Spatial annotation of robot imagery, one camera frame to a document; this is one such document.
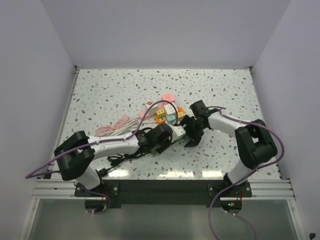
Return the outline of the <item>orange power strip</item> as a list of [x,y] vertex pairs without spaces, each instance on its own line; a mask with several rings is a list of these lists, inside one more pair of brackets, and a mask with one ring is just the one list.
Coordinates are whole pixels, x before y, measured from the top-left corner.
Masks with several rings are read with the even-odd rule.
[[163,118],[157,118],[157,115],[155,116],[156,122],[157,124],[162,124],[167,122],[167,116],[163,117]]

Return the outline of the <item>teal adapter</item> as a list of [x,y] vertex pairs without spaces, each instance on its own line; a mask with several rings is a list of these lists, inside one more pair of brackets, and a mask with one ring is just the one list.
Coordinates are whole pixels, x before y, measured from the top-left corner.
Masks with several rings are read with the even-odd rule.
[[176,122],[177,118],[174,114],[168,115],[166,117],[166,121],[168,124],[174,124]]

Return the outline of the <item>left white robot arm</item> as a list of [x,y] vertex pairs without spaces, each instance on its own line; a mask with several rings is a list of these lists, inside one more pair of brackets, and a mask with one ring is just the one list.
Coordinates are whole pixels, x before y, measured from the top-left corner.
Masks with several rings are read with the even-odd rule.
[[92,161],[116,155],[126,160],[160,154],[175,140],[174,127],[166,123],[118,136],[87,136],[78,131],[55,149],[54,156],[64,181],[76,180],[92,196],[99,196],[104,184],[99,172],[90,167]]

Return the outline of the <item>green power strip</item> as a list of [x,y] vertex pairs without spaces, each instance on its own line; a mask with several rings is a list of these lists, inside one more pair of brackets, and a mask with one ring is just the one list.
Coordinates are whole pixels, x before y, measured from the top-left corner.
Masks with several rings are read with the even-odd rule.
[[175,141],[166,140],[160,144],[157,144],[155,148],[150,151],[150,153],[153,156],[160,155],[162,152],[164,152],[166,149],[168,149],[169,147],[171,147],[173,144],[177,142],[178,140],[175,140]]

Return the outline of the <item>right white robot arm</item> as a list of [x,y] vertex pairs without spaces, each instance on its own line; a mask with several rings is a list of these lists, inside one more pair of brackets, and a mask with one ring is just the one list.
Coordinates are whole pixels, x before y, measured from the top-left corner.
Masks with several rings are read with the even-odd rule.
[[193,116],[185,115],[180,121],[189,138],[186,147],[196,147],[204,130],[218,130],[236,140],[239,160],[223,177],[223,192],[230,197],[241,190],[249,174],[278,154],[276,144],[261,119],[242,121],[223,114],[223,107],[207,107],[202,100],[190,106]]

